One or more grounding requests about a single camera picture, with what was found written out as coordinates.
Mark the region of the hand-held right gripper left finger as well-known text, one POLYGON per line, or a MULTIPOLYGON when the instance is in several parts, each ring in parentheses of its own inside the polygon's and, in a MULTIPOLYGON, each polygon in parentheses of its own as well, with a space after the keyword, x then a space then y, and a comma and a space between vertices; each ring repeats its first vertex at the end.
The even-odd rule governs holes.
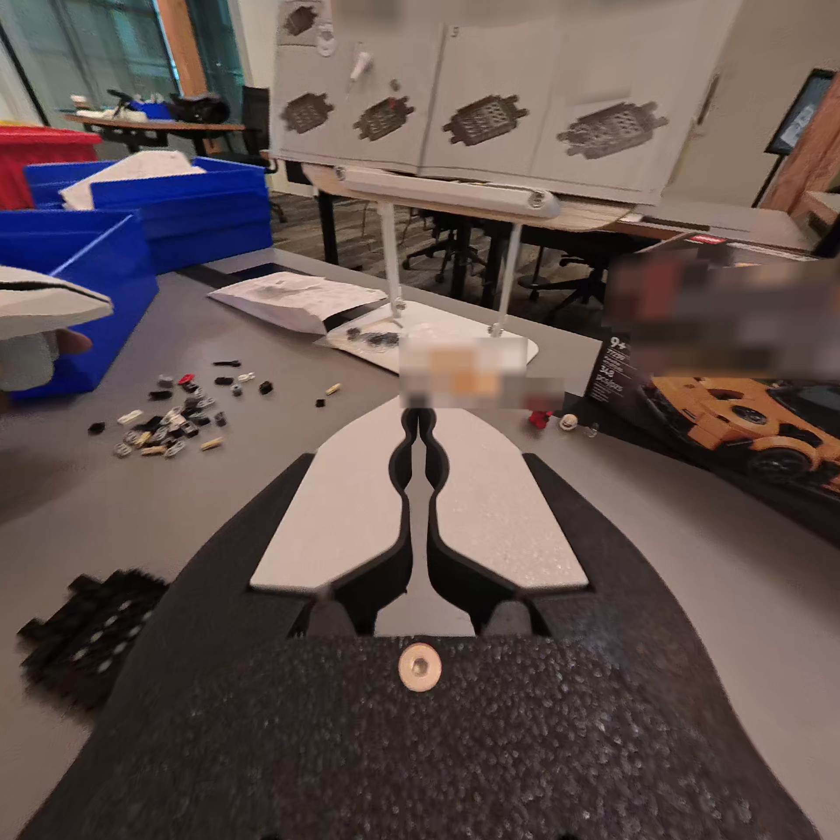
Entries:
POLYGON ((311 459, 249 580, 257 592, 334 601, 359 634, 406 592, 413 573, 413 418, 379 406, 311 459))

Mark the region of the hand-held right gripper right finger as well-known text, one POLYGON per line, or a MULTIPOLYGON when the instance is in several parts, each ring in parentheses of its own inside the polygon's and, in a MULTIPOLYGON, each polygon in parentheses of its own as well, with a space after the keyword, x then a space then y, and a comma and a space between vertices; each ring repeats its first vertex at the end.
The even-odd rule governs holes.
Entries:
POLYGON ((420 411, 433 489, 427 571, 447 603, 481 635, 499 605, 583 592, 589 579, 525 455, 464 409, 420 411))

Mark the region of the black brick chassis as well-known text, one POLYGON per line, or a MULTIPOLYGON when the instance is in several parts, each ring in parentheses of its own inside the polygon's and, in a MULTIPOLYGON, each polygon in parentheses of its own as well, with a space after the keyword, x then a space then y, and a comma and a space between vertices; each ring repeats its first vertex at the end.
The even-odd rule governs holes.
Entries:
POLYGON ((27 682, 74 707, 101 709, 169 587, 140 570, 76 577, 51 617, 33 618, 17 632, 28 646, 21 664, 27 682))

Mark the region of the instruction booklet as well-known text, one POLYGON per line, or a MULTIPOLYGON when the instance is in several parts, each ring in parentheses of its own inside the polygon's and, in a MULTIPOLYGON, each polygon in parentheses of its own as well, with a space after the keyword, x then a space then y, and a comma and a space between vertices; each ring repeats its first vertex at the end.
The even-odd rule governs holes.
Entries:
POLYGON ((281 2, 286 161, 656 203, 741 2, 281 2))

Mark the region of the wooden background desk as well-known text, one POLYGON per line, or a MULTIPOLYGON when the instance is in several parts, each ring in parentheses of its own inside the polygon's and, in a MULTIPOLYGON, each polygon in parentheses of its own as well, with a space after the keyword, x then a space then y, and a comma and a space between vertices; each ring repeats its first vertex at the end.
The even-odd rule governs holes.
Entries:
POLYGON ((126 119, 100 119, 64 113, 63 120, 96 134, 102 141, 120 144, 131 154, 168 147, 170 138, 188 140, 197 156, 213 153, 216 140, 230 134, 241 134, 246 127, 237 123, 199 123, 173 120, 136 122, 126 119))

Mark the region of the red plastic bin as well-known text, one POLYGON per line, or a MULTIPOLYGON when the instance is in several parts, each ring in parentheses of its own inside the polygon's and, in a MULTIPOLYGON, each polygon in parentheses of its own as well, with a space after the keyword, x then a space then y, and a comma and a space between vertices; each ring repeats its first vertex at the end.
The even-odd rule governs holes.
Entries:
POLYGON ((97 161, 100 143, 95 133, 2 122, 1 209, 34 207, 24 174, 27 165, 97 161))

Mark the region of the white paper sheets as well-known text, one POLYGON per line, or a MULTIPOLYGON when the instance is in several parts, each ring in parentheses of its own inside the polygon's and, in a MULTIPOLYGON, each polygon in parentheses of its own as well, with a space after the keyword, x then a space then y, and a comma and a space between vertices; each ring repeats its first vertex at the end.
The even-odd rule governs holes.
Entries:
POLYGON ((64 208, 90 211, 94 208, 91 184, 147 180, 188 174, 204 174, 206 170, 190 162, 184 153, 175 150, 143 150, 107 165, 87 177, 75 177, 58 190, 64 208))

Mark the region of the pile of small bricks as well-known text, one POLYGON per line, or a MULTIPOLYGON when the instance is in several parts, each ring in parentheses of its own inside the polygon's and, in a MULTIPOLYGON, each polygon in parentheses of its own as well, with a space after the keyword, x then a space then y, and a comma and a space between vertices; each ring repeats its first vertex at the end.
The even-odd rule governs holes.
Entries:
POLYGON ((120 376, 87 406, 79 440, 118 461, 257 461, 272 446, 281 386, 271 367, 229 353, 120 376))

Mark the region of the wide blue plastic bin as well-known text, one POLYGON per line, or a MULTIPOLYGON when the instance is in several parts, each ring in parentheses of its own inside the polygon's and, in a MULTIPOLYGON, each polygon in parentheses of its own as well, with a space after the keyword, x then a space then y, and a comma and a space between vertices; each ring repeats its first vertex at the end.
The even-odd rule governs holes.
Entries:
MULTIPOLYGON (((30 164, 35 206, 64 209, 58 190, 116 161, 30 164)), ((269 249, 271 206, 260 166, 197 156, 204 174, 91 184, 94 209, 138 217, 157 274, 269 249)))

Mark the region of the clear bag of black parts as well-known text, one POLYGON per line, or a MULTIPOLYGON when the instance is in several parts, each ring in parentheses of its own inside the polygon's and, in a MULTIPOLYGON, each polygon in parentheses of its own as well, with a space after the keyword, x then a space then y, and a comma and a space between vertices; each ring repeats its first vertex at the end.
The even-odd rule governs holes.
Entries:
POLYGON ((373 320, 358 317, 327 331, 316 344, 354 354, 360 358, 394 354, 398 351, 405 331, 404 325, 391 317, 373 320))

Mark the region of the printed white paper bag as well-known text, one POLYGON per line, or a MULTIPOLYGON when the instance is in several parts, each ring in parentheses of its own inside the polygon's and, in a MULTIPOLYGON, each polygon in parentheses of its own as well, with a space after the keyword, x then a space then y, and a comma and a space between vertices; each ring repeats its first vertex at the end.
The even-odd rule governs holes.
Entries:
POLYGON ((385 301, 385 292, 320 276, 280 271, 211 291, 208 297, 279 328, 323 336, 326 321, 385 301))

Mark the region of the black office chair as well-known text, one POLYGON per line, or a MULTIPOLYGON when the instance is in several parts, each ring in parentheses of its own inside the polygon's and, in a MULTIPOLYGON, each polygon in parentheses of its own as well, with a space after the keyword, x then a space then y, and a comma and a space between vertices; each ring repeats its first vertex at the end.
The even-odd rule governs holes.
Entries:
POLYGON ((470 277, 486 278, 487 261, 480 255, 478 249, 471 244, 471 234, 468 234, 466 250, 459 243, 459 221, 455 215, 435 213, 427 209, 412 208, 403 230, 403 237, 408 233, 411 224, 417 221, 432 240, 429 245, 407 253, 402 260, 404 270, 412 270, 418 261, 440 257, 439 266, 434 273, 434 282, 442 285, 446 279, 451 279, 460 259, 464 260, 466 273, 470 277))
POLYGON ((600 230, 588 232, 570 232, 546 227, 525 227, 521 235, 521 244, 539 248, 537 264, 530 278, 520 279, 519 286, 528 291, 530 302, 539 300, 541 293, 566 291, 565 298, 550 310, 543 322, 551 323, 556 316, 569 306, 587 304, 595 299, 603 304, 606 292, 605 274, 611 259, 610 248, 606 243, 610 233, 600 230), (563 254, 561 266, 581 265, 589 268, 589 273, 582 278, 548 282, 540 276, 540 269, 546 250, 557 250, 563 254))
POLYGON ((244 151, 235 150, 231 140, 225 140, 222 157, 234 163, 260 166, 266 175, 274 175, 278 164, 263 155, 270 142, 270 92, 267 88, 241 88, 241 119, 244 129, 239 133, 244 151))

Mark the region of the wooden column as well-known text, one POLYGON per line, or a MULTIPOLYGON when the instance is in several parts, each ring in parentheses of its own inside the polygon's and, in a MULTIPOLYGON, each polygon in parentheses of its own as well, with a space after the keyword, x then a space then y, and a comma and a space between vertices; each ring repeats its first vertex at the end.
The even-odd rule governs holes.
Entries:
POLYGON ((839 71, 761 204, 794 216, 808 192, 826 192, 839 170, 839 71))
POLYGON ((187 2, 156 1, 155 3, 182 95, 194 97, 208 93, 207 80, 187 2))

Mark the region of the white booklet stand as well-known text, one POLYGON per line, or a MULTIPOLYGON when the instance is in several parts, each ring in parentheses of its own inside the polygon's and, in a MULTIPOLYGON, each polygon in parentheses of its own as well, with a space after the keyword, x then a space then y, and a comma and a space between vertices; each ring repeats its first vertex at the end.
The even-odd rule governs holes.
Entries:
POLYGON ((395 373, 404 359, 430 361, 432 354, 453 354, 479 371, 512 374, 525 371, 539 351, 538 345, 506 328, 509 302, 522 239, 528 226, 558 227, 566 203, 544 186, 527 184, 523 176, 509 174, 510 164, 477 163, 480 146, 512 149, 513 162, 524 156, 520 141, 511 140, 536 100, 527 96, 520 105, 517 91, 501 86, 476 89, 464 103, 456 93, 466 93, 472 78, 453 76, 440 67, 427 112, 423 153, 428 157, 445 145, 455 147, 458 164, 436 170, 424 164, 417 174, 376 169, 360 162, 343 162, 332 174, 345 192, 375 202, 381 219, 388 304, 360 316, 328 334, 328 342, 368 359, 395 373), (494 321, 484 332, 478 322, 431 306, 406 301, 397 266, 395 205, 456 216, 459 229, 470 228, 471 218, 508 224, 505 260, 494 321))

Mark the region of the small wall screen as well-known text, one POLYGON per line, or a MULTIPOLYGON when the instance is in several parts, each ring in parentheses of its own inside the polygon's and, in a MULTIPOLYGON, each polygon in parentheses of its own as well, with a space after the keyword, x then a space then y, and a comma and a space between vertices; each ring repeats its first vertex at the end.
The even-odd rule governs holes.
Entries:
POLYGON ((816 115, 836 75, 834 70, 813 69, 764 149, 766 154, 787 156, 798 144, 816 115))

